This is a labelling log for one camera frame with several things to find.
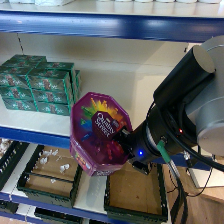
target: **brown cardboard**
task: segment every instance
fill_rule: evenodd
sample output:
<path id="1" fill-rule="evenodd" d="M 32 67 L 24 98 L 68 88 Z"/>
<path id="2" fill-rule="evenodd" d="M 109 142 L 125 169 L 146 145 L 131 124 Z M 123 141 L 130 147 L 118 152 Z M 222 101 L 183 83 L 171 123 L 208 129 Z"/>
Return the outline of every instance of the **brown cardboard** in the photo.
<path id="1" fill-rule="evenodd" d="M 57 194 L 65 197 L 70 196 L 72 183 L 62 181 L 51 182 L 51 179 L 30 175 L 30 179 L 26 182 L 26 188 Z"/>
<path id="2" fill-rule="evenodd" d="M 162 214 L 157 168 L 148 176 L 126 163 L 110 176 L 110 206 L 151 214 Z"/>
<path id="3" fill-rule="evenodd" d="M 71 158 L 69 150 L 45 146 L 44 151 L 50 151 L 51 149 L 53 152 L 58 149 L 58 154 L 55 156 L 48 156 L 47 163 L 45 164 L 40 163 L 42 158 L 46 158 L 46 156 L 41 155 L 32 172 L 51 176 L 52 179 L 60 178 L 74 181 L 78 163 L 76 160 L 74 160 L 74 158 Z M 65 164 L 69 164 L 69 169 L 61 173 L 60 166 Z M 70 191 L 72 189 L 72 183 L 67 183 L 60 180 L 56 180 L 54 183 L 52 183 L 51 179 L 49 178 L 30 175 L 30 179 L 27 181 L 25 187 L 69 197 Z"/>
<path id="4" fill-rule="evenodd" d="M 46 164 L 40 164 L 40 159 L 37 161 L 36 167 L 33 169 L 33 173 L 48 175 L 65 180 L 74 180 L 78 164 L 73 158 L 50 155 L 47 157 L 48 161 Z M 61 173 L 60 166 L 63 166 L 65 164 L 69 164 L 69 169 Z"/>

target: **metal shelving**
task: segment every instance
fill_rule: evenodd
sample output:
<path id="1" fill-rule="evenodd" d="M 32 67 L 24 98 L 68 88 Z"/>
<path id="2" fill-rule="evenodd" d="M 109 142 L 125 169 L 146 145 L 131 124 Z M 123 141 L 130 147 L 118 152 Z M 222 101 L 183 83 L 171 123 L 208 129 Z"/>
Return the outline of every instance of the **metal shelving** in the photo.
<path id="1" fill-rule="evenodd" d="M 181 42 L 203 42 L 224 34 L 222 4 L 191 4 L 195 8 L 190 12 L 187 4 L 144 5 L 114 2 L 106 12 L 108 6 L 95 0 L 77 0 L 61 7 L 5 3 L 0 5 L 0 32 Z"/>
<path id="2" fill-rule="evenodd" d="M 202 3 L 190 4 L 193 8 L 188 11 L 188 4 L 169 3 L 171 10 L 164 10 L 165 3 L 145 3 L 144 7 L 141 3 L 127 2 L 124 3 L 124 8 L 129 7 L 129 11 L 122 8 L 121 3 L 118 2 L 98 2 L 91 0 L 77 0 L 71 4 L 63 7 L 37 7 L 35 5 L 21 5 L 21 4 L 0 4 L 0 32 L 14 32 L 14 33 L 28 33 L 28 34 L 50 34 L 50 35 L 72 35 L 72 36 L 87 36 L 87 37 L 106 37 L 106 38 L 122 38 L 122 39 L 143 39 L 143 40 L 162 40 L 162 41 L 179 41 L 179 42 L 203 42 L 213 36 L 224 35 L 224 10 L 223 4 L 218 7 L 215 4 L 206 5 Z M 151 77 L 153 83 L 155 79 L 160 83 L 164 77 Z M 113 89 L 99 89 L 100 86 L 87 85 L 84 86 L 83 94 L 87 91 L 96 91 L 105 94 L 114 93 L 114 95 L 121 96 L 121 90 Z M 138 86 L 135 94 L 140 96 L 144 83 Z M 147 92 L 148 95 L 153 95 L 153 90 L 156 85 L 152 85 L 152 89 Z M 126 105 L 129 102 L 130 95 L 126 94 L 121 99 L 120 104 Z M 138 105 L 128 105 L 129 108 L 137 108 Z M 135 115 L 136 111 L 128 111 L 134 126 L 138 125 L 144 118 L 148 109 L 147 105 L 143 106 L 142 114 Z M 1 113 L 4 113 L 4 108 L 0 107 Z M 27 113 L 26 118 L 23 115 L 15 117 L 14 112 L 5 114 L 3 120 L 0 120 L 0 136 L 11 138 L 20 141 L 32 142 L 37 144 L 52 145 L 56 147 L 69 148 L 69 118 L 58 117 L 55 115 L 45 114 L 44 118 L 36 117 L 34 113 Z M 13 124 L 11 118 L 15 117 L 16 124 Z M 49 127 L 46 128 L 46 121 L 51 121 Z M 25 161 L 30 158 L 32 150 L 27 151 L 18 164 L 18 166 L 25 166 Z M 26 196 L 20 194 L 16 190 L 16 182 L 18 180 L 18 173 L 22 171 L 16 170 L 11 175 L 9 181 L 6 183 L 3 190 L 0 192 L 0 198 L 3 200 L 12 200 L 18 203 L 24 203 L 32 206 L 39 206 L 54 211 L 64 212 L 67 214 L 92 218 L 105 222 L 121 223 L 120 221 L 108 219 L 103 210 L 102 198 L 104 189 L 97 196 L 100 200 L 98 205 L 89 203 L 84 206 L 82 203 L 87 203 L 88 200 L 96 200 L 93 198 L 94 194 L 89 192 L 90 184 L 96 186 L 97 183 L 90 183 L 90 178 L 84 176 L 81 184 L 85 186 L 75 204 L 75 208 L 67 209 L 55 205 L 48 205 L 36 201 L 29 200 Z M 102 186 L 105 185 L 106 179 L 102 177 L 100 181 Z M 12 218 L 23 219 L 21 215 L 14 215 Z"/>

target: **shelf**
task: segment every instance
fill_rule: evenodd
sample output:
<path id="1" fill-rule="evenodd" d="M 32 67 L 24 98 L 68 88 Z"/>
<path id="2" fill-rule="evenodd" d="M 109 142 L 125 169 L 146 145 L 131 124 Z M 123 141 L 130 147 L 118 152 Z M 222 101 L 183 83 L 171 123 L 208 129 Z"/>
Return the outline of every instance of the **shelf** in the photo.
<path id="1" fill-rule="evenodd" d="M 29 159 L 31 158 L 34 150 L 36 149 L 36 146 L 37 145 L 35 144 L 30 144 L 28 146 L 27 151 L 21 158 L 20 162 L 17 164 L 14 172 L 12 173 L 8 182 L 2 189 L 0 193 L 0 199 L 3 199 L 2 195 L 4 195 L 5 200 L 13 201 L 19 204 L 36 206 L 79 217 L 100 220 L 103 222 L 110 222 L 115 224 L 118 223 L 127 224 L 126 222 L 120 222 L 117 220 L 109 219 L 106 215 L 106 212 L 104 211 L 103 203 L 104 203 L 104 191 L 106 188 L 106 177 L 91 178 L 87 176 L 85 172 L 83 172 L 79 184 L 78 196 L 75 201 L 74 208 L 72 209 L 29 200 L 28 197 L 25 195 L 25 193 L 18 191 L 16 188 L 17 181 L 21 173 L 25 169 L 25 166 L 29 161 Z"/>
<path id="2" fill-rule="evenodd" d="M 145 119 L 153 92 L 164 78 L 134 72 L 83 70 L 82 95 L 90 91 L 111 95 L 129 113 L 136 128 Z M 0 137 L 69 148 L 69 117 L 7 110 L 1 98 L 0 111 Z"/>
<path id="3" fill-rule="evenodd" d="M 100 2 L 0 5 L 0 32 L 204 42 L 223 35 L 223 4 Z"/>

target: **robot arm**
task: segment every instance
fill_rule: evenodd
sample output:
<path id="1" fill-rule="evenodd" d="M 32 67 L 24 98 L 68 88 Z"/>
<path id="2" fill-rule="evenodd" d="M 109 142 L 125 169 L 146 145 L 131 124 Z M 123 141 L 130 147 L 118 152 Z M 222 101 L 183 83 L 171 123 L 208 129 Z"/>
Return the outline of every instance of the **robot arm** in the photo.
<path id="1" fill-rule="evenodd" d="M 196 145 L 224 155 L 223 43 L 222 36 L 194 46 L 154 92 L 146 120 L 132 133 L 115 137 L 126 149 L 129 146 L 133 167 L 148 173 L 148 163 L 161 157 L 156 147 L 161 138 L 169 155 L 189 149 L 197 156 L 191 149 Z M 207 162 L 202 156 L 198 159 Z M 214 162 L 206 164 L 223 170 Z"/>

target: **tin lid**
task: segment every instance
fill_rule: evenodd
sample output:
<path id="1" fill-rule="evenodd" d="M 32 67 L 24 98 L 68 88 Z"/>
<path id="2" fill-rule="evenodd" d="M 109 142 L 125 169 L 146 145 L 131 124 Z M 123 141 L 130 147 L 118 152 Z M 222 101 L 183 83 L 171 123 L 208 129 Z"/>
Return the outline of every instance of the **tin lid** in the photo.
<path id="1" fill-rule="evenodd" d="M 123 165 L 128 158 L 113 137 L 123 127 L 132 131 L 127 112 L 108 95 L 89 92 L 72 108 L 71 142 L 95 167 Z"/>

